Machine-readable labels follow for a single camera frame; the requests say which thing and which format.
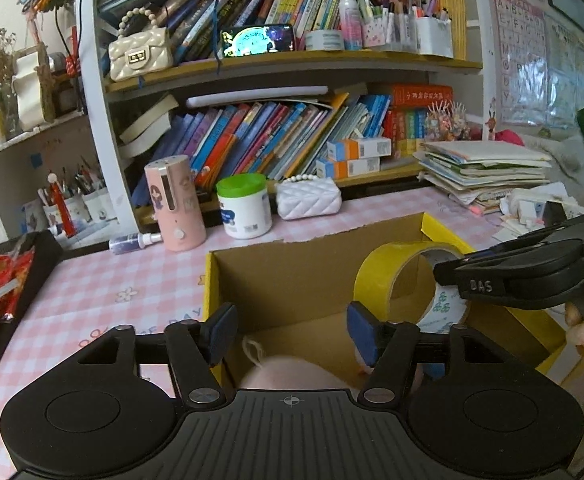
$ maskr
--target ridged black surface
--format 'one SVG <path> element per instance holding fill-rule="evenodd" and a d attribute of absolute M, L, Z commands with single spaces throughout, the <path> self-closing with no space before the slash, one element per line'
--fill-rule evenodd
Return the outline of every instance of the ridged black surface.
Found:
<path fill-rule="evenodd" d="M 15 480 L 37 479 L 29 473 Z M 112 480 L 468 480 L 432 460 L 391 413 L 342 391 L 238 392 L 189 415 L 157 456 Z M 556 471 L 536 479 L 568 480 Z"/>

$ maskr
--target purple book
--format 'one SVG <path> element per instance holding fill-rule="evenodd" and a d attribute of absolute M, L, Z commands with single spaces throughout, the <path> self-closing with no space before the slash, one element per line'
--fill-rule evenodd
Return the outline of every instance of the purple book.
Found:
<path fill-rule="evenodd" d="M 183 155 L 187 155 L 189 158 L 192 158 L 192 155 L 194 155 L 194 153 L 197 151 L 198 143 L 201 142 L 207 131 L 210 129 L 210 126 L 214 122 L 214 119 L 216 119 L 217 115 L 218 110 L 216 108 L 210 108 L 210 110 L 207 111 L 205 117 L 203 117 L 203 120 L 194 132 L 194 135 L 192 135 L 192 138 L 185 147 Z"/>

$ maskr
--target white plastic jar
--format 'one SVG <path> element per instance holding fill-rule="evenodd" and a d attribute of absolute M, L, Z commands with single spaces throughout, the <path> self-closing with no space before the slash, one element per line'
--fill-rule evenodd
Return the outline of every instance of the white plastic jar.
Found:
<path fill-rule="evenodd" d="M 242 173 L 216 184 L 225 232 L 246 240 L 267 233 L 272 227 L 272 211 L 264 175 Z"/>

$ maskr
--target bookshelf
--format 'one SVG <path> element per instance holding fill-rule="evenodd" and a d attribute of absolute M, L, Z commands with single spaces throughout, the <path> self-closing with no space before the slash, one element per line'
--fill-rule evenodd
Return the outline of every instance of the bookshelf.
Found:
<path fill-rule="evenodd" d="M 346 187 L 361 186 L 361 184 L 378 184 L 379 182 L 389 182 L 390 180 L 397 180 L 400 178 L 415 177 L 419 174 L 421 169 L 422 168 L 418 163 L 413 162 L 406 166 L 392 168 L 391 170 L 382 170 L 378 173 L 342 178 L 341 180 L 336 181 L 336 185 L 339 186 L 339 188 L 344 189 Z M 268 181 L 267 191 L 270 193 L 270 195 L 274 195 L 276 192 L 275 182 Z M 218 211 L 219 204 L 216 195 L 213 195 L 212 200 L 208 202 L 201 202 L 200 206 L 203 213 Z M 144 226 L 156 224 L 156 220 L 152 218 L 153 213 L 154 211 L 151 205 L 139 207 L 134 211 L 139 224 Z"/>
<path fill-rule="evenodd" d="M 136 98 L 142 95 L 166 91 L 184 86 L 191 86 L 205 80 L 222 80 L 242 76 L 246 70 L 250 75 L 262 73 L 297 72 L 299 70 L 347 70 L 350 68 L 364 70 L 416 70 L 426 72 L 478 73 L 482 63 L 449 59 L 438 56 L 422 56 L 409 52 L 374 52 L 371 50 L 342 52 L 277 52 L 260 56 L 234 57 L 193 61 L 172 67 L 162 72 L 153 72 L 144 76 L 143 88 L 139 88 L 137 79 L 128 79 L 118 83 L 109 83 L 106 93 L 111 101 Z"/>

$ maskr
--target pink checkered tablecloth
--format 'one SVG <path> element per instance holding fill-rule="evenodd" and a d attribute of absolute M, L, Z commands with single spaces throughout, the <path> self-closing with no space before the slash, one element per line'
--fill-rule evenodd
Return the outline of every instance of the pink checkered tablecloth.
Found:
<path fill-rule="evenodd" d="M 487 248 L 498 228 L 451 202 L 433 188 L 386 194 L 344 203 L 335 216 L 293 222 L 275 220 L 256 240 L 228 237 L 222 227 L 208 231 L 201 247 L 170 253 L 160 245 L 114 256 L 109 251 L 59 264 L 14 334 L 0 363 L 0 415 L 19 390 L 117 324 L 136 333 L 162 332 L 175 320 L 198 318 L 203 300 L 205 255 L 274 240 L 299 242 L 418 212 L 428 212 L 477 250 Z M 144 376 L 169 389 L 165 377 Z M 0 479 L 14 467 L 0 436 Z"/>

